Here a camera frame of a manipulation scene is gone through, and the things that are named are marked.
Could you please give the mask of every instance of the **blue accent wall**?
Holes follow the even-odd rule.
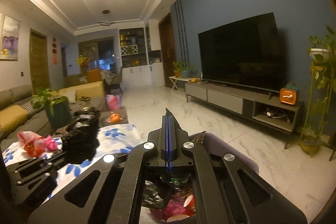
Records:
[[[310,85],[308,37],[323,37],[325,25],[336,29],[336,13],[331,0],[181,0],[189,49],[190,65],[201,72],[198,33],[260,14],[274,12],[278,31],[286,42],[289,78],[306,99]],[[181,57],[177,16],[174,5],[171,16],[177,58]]]

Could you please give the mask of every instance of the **glass jar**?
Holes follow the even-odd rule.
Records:
[[[82,96],[80,99],[80,111],[89,112],[91,110],[91,97]]]

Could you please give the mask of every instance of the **tv cabinet drawer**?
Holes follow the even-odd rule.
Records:
[[[208,102],[239,114],[243,114],[243,98],[208,90]]]
[[[207,90],[196,85],[186,84],[185,93],[205,101],[207,100]]]

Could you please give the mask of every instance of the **black vertical stripes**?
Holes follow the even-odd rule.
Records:
[[[181,61],[185,66],[190,66],[189,61],[189,50],[188,50],[188,42],[185,31],[185,22],[184,22],[184,13],[182,7],[182,1],[177,0],[175,3],[175,12],[176,12],[176,20],[177,20],[177,28],[178,28],[178,38],[181,50]]]

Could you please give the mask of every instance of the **pink bag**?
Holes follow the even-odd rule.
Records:
[[[118,95],[105,95],[106,103],[110,111],[119,110],[121,106],[121,97]]]

